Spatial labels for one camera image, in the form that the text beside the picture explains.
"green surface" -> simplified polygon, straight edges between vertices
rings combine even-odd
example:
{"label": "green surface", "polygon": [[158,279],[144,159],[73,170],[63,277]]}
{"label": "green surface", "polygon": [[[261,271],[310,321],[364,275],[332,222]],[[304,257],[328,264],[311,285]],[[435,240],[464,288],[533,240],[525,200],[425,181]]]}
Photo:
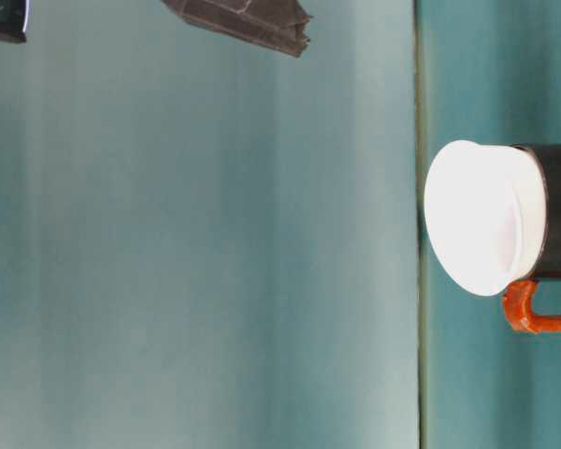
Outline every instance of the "green surface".
{"label": "green surface", "polygon": [[[418,10],[421,171],[445,143],[561,143],[561,1]],[[561,448],[561,336],[516,335],[497,298],[457,287],[424,243],[424,446]],[[561,283],[542,312],[561,312]]]}
{"label": "green surface", "polygon": [[418,447],[412,6],[304,3],[311,49],[276,67],[280,447]]}
{"label": "green surface", "polygon": [[417,447],[411,6],[300,61],[160,2],[0,44],[0,448]]}

